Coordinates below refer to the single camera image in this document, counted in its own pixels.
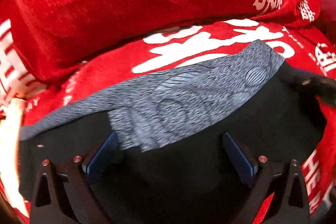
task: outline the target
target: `silver screw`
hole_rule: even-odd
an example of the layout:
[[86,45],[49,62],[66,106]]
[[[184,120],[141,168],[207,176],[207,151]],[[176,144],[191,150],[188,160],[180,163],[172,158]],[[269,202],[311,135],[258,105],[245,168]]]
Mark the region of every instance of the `silver screw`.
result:
[[74,162],[80,162],[82,160],[82,156],[80,156],[80,155],[74,156],[72,160]]
[[292,165],[293,166],[298,166],[299,165],[299,162],[297,160],[292,160]]
[[304,80],[304,81],[302,81],[302,85],[308,85],[308,84],[310,84],[310,82],[311,82],[310,79]]
[[267,162],[267,157],[266,156],[259,156],[259,161],[260,162],[263,162],[263,163],[265,163],[265,162]]
[[49,164],[49,162],[50,162],[49,160],[44,160],[44,161],[42,162],[42,165],[43,165],[43,166],[47,166],[47,165]]

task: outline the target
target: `heathered gray fabric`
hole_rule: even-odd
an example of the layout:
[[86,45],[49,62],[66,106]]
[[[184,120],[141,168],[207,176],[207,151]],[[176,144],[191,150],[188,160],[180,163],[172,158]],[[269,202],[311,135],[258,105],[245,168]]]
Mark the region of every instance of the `heathered gray fabric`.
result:
[[142,75],[64,106],[32,126],[20,140],[85,115],[109,111],[120,147],[163,147],[224,119],[276,73],[284,59],[260,40],[236,55]]

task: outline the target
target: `metal rivet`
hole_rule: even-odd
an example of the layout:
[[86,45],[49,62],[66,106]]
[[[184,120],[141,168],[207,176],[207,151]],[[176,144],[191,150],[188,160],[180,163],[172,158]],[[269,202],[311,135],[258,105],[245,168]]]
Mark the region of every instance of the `metal rivet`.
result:
[[309,85],[311,82],[310,79],[302,81],[302,85]]
[[74,162],[80,162],[81,160],[82,160],[82,156],[80,156],[80,155],[77,155],[77,156],[73,157]]
[[43,165],[43,166],[47,166],[47,165],[49,164],[49,162],[50,162],[49,160],[44,160],[44,161],[42,162],[42,165]]
[[299,162],[297,160],[292,160],[292,165],[293,166],[298,166],[299,165]]
[[260,162],[263,162],[263,163],[265,163],[265,162],[267,162],[267,157],[266,156],[259,156],[259,161]]

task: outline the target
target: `metal bolt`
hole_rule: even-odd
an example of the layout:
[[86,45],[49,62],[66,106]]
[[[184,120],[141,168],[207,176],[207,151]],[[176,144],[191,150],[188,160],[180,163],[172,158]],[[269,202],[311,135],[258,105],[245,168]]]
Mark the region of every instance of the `metal bolt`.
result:
[[260,162],[263,162],[263,163],[265,163],[265,162],[267,162],[267,157],[266,156],[259,156],[259,161]]
[[82,156],[80,156],[80,155],[77,155],[77,156],[73,157],[74,162],[80,162],[81,160],[82,160]]
[[47,165],[49,164],[49,162],[50,162],[49,160],[44,160],[44,161],[42,162],[42,165],[43,165],[43,166],[47,166]]
[[293,166],[298,166],[299,165],[299,162],[297,160],[292,160],[292,165]]
[[310,79],[302,81],[302,85],[309,85],[311,82]]

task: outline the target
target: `blue gripper pad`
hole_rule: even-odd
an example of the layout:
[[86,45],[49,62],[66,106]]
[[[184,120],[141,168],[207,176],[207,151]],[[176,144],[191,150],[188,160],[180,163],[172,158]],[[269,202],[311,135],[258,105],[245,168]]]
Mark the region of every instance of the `blue gripper pad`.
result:
[[223,147],[235,167],[241,182],[252,188],[256,173],[258,172],[257,161],[250,156],[248,149],[239,145],[228,132],[223,134],[222,141]]
[[102,177],[103,173],[113,162],[117,148],[118,135],[112,132],[84,170],[88,184],[94,183]]

